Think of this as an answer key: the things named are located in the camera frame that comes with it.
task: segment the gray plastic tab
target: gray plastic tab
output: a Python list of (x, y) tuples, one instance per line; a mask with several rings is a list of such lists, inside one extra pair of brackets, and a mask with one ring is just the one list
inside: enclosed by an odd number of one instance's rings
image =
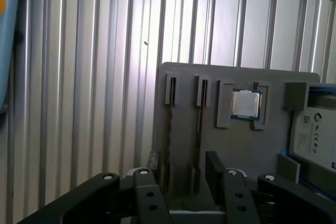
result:
[(218, 86), (219, 93), (216, 126), (218, 128), (229, 128), (231, 125), (233, 82), (218, 80)]
[(290, 157), (278, 154), (277, 174), (294, 182), (299, 183), (301, 165)]
[(202, 89), (203, 82), (206, 81), (206, 94), (205, 94), (205, 106), (210, 106), (210, 98), (211, 98), (211, 78), (209, 76), (196, 76), (196, 80), (198, 82), (197, 88), (197, 106), (201, 106), (202, 103)]
[(307, 107), (309, 84), (306, 82), (287, 82), (284, 107), (302, 111)]
[(264, 130), (268, 123), (271, 104), (271, 84), (266, 82), (255, 82), (254, 89), (261, 91), (261, 103), (259, 120), (253, 121), (253, 127), (255, 130)]
[(165, 104), (170, 104), (170, 94), (172, 88), (172, 79), (175, 79), (175, 90), (174, 90), (174, 104), (177, 104), (179, 100), (179, 84), (180, 79), (177, 73), (167, 73), (166, 81), (166, 95), (165, 95)]

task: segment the metal rivet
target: metal rivet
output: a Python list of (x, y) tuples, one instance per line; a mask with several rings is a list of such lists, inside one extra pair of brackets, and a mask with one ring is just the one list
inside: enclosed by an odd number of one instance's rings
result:
[(237, 172), (235, 170), (229, 170), (227, 173), (235, 176), (237, 174)]
[(111, 179), (111, 178), (113, 178), (112, 175), (107, 175), (107, 176), (104, 177), (104, 179)]
[(272, 175), (266, 175), (266, 176), (265, 176), (265, 179), (268, 179), (268, 180), (270, 180), (270, 181), (274, 181), (274, 180), (275, 180), (275, 177), (272, 176)]

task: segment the white sticker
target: white sticker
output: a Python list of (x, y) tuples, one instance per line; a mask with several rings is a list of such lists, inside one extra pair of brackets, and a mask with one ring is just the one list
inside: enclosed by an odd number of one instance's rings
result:
[(294, 153), (336, 172), (336, 111), (306, 108), (295, 115)]

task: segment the corrugated metal wall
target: corrugated metal wall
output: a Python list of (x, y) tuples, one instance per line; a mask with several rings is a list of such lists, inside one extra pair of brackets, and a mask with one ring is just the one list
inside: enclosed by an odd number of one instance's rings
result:
[(0, 118), (0, 223), (151, 149), (165, 61), (311, 71), (336, 83), (335, 0), (20, 0)]

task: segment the blue object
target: blue object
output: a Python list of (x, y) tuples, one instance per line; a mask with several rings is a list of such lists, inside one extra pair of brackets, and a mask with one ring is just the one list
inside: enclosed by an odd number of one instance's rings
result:
[(6, 0), (5, 12), (0, 15), (0, 109), (3, 106), (12, 54), (18, 0)]

